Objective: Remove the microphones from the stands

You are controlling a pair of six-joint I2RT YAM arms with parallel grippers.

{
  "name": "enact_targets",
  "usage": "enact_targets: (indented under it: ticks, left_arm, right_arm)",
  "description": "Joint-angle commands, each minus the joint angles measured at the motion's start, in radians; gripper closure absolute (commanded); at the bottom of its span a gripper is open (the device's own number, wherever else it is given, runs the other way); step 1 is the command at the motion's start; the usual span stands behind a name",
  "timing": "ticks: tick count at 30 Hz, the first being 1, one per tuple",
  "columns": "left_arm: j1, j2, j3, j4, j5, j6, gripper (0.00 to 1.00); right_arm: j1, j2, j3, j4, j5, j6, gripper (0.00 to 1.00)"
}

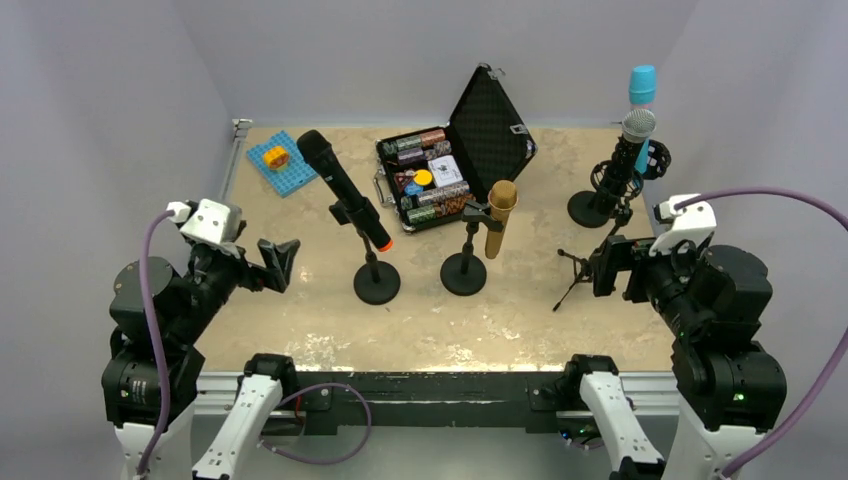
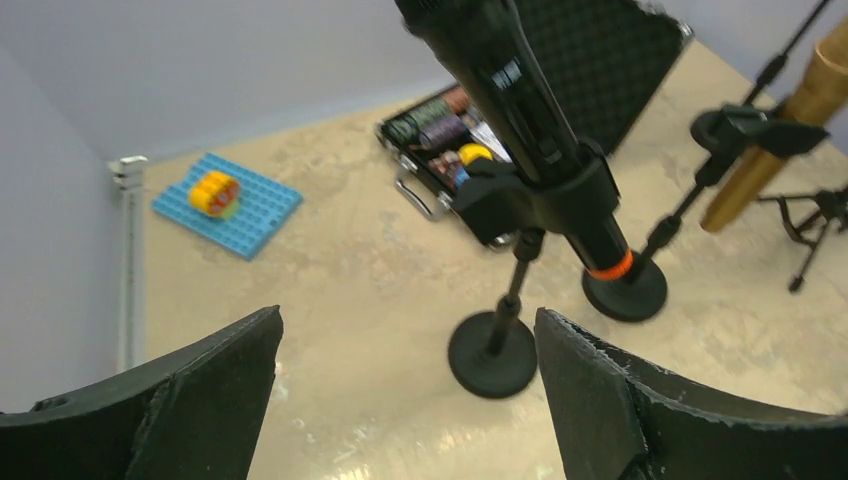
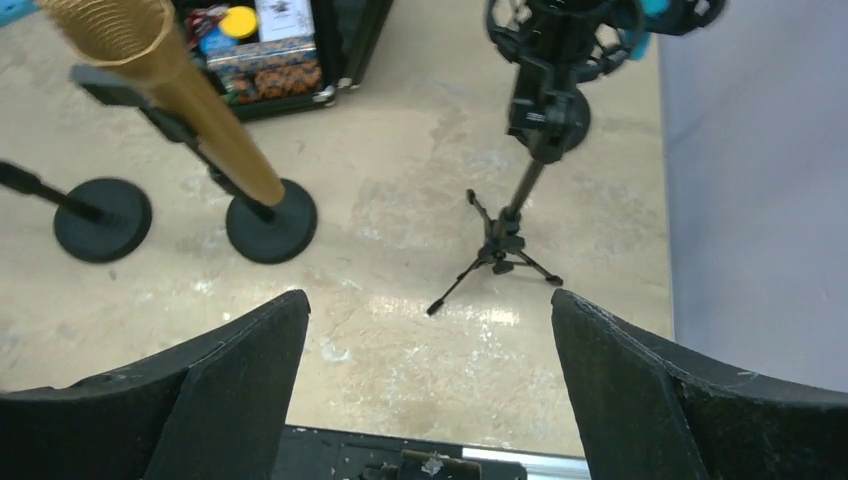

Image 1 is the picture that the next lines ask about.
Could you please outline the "black round-base mic stand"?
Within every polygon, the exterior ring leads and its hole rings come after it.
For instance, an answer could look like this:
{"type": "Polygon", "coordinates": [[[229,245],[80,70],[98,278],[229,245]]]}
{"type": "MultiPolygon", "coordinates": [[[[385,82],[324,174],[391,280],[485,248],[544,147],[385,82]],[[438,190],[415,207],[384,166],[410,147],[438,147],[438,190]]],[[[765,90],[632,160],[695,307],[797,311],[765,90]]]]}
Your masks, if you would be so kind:
{"type": "Polygon", "coordinates": [[[366,197],[364,206],[359,210],[349,211],[341,200],[329,207],[330,213],[339,225],[352,224],[362,239],[365,248],[365,264],[360,267],[353,278],[353,289],[357,297],[369,305],[383,305],[393,300],[399,293],[401,279],[397,269],[388,262],[377,258],[372,249],[368,227],[381,227],[379,214],[366,197]]]}

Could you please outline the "black microphone orange end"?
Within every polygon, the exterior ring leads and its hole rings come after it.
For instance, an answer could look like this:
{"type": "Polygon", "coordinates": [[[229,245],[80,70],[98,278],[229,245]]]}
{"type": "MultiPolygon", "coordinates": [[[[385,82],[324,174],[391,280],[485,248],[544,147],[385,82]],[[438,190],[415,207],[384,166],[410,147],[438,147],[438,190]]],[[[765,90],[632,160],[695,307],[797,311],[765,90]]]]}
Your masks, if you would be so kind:
{"type": "Polygon", "coordinates": [[[393,245],[391,236],[373,204],[342,167],[331,143],[317,130],[309,130],[298,138],[296,144],[305,162],[336,196],[348,223],[361,230],[378,251],[388,251],[393,245]]]}

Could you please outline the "gold microphone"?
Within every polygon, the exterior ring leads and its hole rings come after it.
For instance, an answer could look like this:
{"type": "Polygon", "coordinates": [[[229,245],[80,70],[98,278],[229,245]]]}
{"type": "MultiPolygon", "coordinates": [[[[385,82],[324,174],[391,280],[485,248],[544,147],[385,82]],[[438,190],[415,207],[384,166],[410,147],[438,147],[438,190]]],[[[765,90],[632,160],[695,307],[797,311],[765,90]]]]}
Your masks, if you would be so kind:
{"type": "Polygon", "coordinates": [[[487,233],[484,253],[490,260],[495,259],[500,252],[509,216],[517,203],[517,187],[512,181],[499,180],[490,189],[488,195],[490,215],[500,226],[499,231],[490,228],[487,233]]]}

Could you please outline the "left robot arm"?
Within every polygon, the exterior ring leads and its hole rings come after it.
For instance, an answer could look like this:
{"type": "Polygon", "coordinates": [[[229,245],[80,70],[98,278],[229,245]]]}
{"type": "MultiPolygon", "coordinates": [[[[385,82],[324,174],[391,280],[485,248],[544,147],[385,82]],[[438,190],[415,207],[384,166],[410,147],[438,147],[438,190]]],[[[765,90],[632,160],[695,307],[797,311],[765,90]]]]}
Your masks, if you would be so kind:
{"type": "Polygon", "coordinates": [[[257,265],[200,243],[179,274],[162,257],[144,252],[115,279],[109,314],[116,327],[111,358],[101,376],[106,415],[127,456],[131,479],[186,479],[187,454],[168,450],[187,432],[205,358],[196,347],[239,288],[284,293],[299,240],[261,239],[257,265]]]}

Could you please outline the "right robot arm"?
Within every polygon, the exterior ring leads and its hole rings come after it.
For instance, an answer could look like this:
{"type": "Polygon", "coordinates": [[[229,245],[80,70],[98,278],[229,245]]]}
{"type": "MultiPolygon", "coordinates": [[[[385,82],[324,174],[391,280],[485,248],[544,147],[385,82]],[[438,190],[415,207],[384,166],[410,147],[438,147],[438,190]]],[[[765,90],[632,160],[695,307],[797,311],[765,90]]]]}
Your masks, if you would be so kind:
{"type": "Polygon", "coordinates": [[[612,235],[572,263],[575,282],[599,297],[628,273],[624,299],[649,303],[673,334],[680,413],[669,456],[644,436],[610,357],[574,355],[552,391],[562,404],[592,413],[612,478],[724,478],[774,427],[787,394],[782,367],[755,340],[773,295],[768,269],[745,250],[709,241],[683,240],[657,255],[651,246],[648,238],[612,235]]]}

